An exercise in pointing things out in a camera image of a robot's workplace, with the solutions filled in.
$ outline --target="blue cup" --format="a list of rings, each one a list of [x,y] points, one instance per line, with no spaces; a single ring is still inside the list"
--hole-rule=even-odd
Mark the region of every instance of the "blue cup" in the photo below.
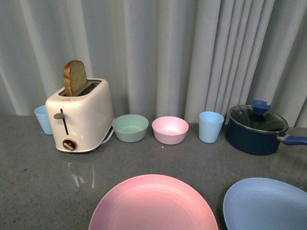
[[[201,141],[213,143],[216,141],[221,127],[224,122],[224,117],[216,112],[202,112],[200,114],[199,137]]]
[[[34,113],[35,113],[44,133],[52,134],[50,122],[49,122],[48,115],[47,115],[46,106],[42,105],[42,106],[36,108],[34,110]]]

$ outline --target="blue plate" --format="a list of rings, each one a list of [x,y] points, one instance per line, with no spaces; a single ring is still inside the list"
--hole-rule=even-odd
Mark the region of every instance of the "blue plate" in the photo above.
[[[230,187],[223,203],[228,230],[307,230],[307,193],[268,178]]]

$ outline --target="green bowl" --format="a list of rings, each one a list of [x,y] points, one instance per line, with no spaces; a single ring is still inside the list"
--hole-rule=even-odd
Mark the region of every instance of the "green bowl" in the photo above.
[[[112,123],[116,137],[124,142],[142,140],[148,125],[149,122],[145,117],[135,114],[119,116]]]

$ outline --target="pink plate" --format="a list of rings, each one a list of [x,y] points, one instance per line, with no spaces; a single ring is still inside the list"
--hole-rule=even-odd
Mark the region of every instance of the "pink plate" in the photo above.
[[[96,207],[89,230],[218,230],[202,196],[164,175],[141,175],[112,188]]]

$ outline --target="glass lid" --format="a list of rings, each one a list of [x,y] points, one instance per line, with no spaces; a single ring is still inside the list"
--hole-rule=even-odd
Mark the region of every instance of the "glass lid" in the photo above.
[[[229,110],[229,118],[245,128],[261,133],[285,132],[288,129],[288,123],[281,116],[271,111],[257,114],[250,105],[233,107]]]

